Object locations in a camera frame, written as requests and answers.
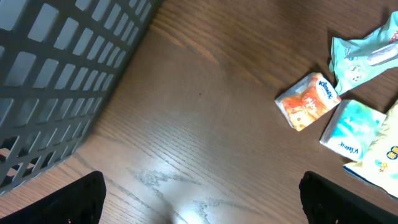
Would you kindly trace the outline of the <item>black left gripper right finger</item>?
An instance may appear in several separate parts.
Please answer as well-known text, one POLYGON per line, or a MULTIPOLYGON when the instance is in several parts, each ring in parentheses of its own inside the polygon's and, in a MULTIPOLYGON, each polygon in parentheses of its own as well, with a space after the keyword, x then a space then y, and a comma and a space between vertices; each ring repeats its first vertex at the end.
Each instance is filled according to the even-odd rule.
POLYGON ((315 172, 304 173, 299 190, 302 208, 309 224, 397 224, 397 215, 315 172))

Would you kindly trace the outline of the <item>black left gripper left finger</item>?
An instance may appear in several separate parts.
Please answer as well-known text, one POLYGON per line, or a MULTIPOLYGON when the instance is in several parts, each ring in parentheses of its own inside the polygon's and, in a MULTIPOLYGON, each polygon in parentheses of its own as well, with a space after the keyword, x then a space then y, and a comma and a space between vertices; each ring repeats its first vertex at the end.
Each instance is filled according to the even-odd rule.
POLYGON ((106 185, 93 171, 41 200, 1 218, 1 224, 98 224, 106 185))

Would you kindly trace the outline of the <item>large yellow wipes pack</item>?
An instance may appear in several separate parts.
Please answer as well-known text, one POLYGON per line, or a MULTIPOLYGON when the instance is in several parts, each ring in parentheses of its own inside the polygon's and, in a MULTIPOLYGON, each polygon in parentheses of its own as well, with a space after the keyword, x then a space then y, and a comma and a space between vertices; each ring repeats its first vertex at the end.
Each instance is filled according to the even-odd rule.
POLYGON ((397 198, 397 103, 388 110, 362 161, 347 163, 343 168, 397 198))

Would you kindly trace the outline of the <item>teal Kleenex tissue pack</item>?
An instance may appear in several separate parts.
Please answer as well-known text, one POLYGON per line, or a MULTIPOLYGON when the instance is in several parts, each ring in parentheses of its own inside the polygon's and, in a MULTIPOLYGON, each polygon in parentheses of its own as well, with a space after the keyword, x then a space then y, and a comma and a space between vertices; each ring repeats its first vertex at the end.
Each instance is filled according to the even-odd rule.
POLYGON ((352 161, 361 161, 383 124, 386 114, 356 100, 337 107, 320 143, 352 161))

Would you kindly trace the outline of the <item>orange Kleenex tissue pack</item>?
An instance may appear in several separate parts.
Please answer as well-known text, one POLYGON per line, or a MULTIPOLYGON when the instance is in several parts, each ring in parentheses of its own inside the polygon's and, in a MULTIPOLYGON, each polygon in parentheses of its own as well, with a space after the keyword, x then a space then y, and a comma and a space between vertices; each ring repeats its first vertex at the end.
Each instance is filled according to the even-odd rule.
POLYGON ((289 125, 301 131, 332 110, 341 98, 322 73, 310 73, 275 99, 289 125))

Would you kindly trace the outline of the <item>teal crinkled snack pack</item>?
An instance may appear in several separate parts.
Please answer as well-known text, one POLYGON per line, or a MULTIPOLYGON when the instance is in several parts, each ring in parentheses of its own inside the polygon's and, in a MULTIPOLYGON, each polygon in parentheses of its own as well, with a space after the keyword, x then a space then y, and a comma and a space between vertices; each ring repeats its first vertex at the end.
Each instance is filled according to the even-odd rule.
POLYGON ((397 12, 386 24, 363 39, 331 40, 329 69, 335 74, 335 90, 342 95, 397 66, 397 12))

